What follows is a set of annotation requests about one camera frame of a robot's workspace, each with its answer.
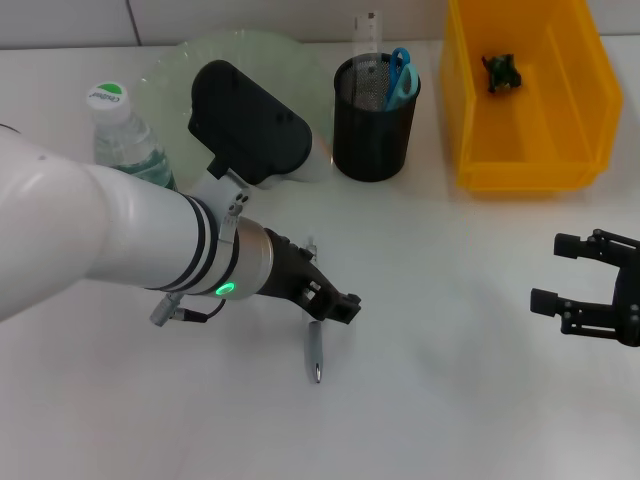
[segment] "white table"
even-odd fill
[[[616,270],[554,257],[557,232],[640,238],[640,38],[605,43],[626,104],[612,166],[587,190],[458,190],[432,81],[440,45],[423,42],[408,45],[423,88],[399,175],[259,192],[247,216],[294,241],[314,232],[321,269],[362,297],[350,327],[325,324],[321,385],[300,311],[273,299],[159,329],[158,293],[84,281],[1,324],[2,477],[638,478],[640,353],[565,337],[528,308],[532,287],[610,300]],[[313,48],[332,72],[351,53]],[[0,52],[0,123],[89,161],[86,89],[132,86],[165,50]]]

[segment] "small green toy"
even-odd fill
[[[507,91],[522,85],[513,54],[493,57],[489,61],[482,57],[482,64],[489,72],[489,92]]]

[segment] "white wall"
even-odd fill
[[[588,1],[602,33],[640,33],[639,0]],[[442,38],[447,0],[131,0],[131,6],[142,42],[157,45],[220,27],[275,30],[303,41],[349,41],[354,13],[374,9],[383,12],[389,40]]]
[[[588,0],[588,2],[601,33],[640,34],[640,1]]]
[[[124,0],[0,0],[0,48],[135,44]]]
[[[603,34],[640,34],[639,0],[588,0]],[[447,0],[131,0],[143,44],[216,28],[275,30],[304,41],[350,40],[352,16],[384,15],[387,39],[441,38]],[[135,45],[126,0],[1,0],[0,48]]]

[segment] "bottle cap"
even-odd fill
[[[89,90],[87,104],[96,125],[118,125],[131,115],[127,89],[116,82],[99,83]]]

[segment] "transparent plate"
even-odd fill
[[[193,79],[204,65],[218,59],[240,69],[331,145],[333,80],[309,49],[268,32],[212,33],[167,52],[133,91],[134,109],[165,147],[180,190],[193,185],[213,159],[187,125]]]

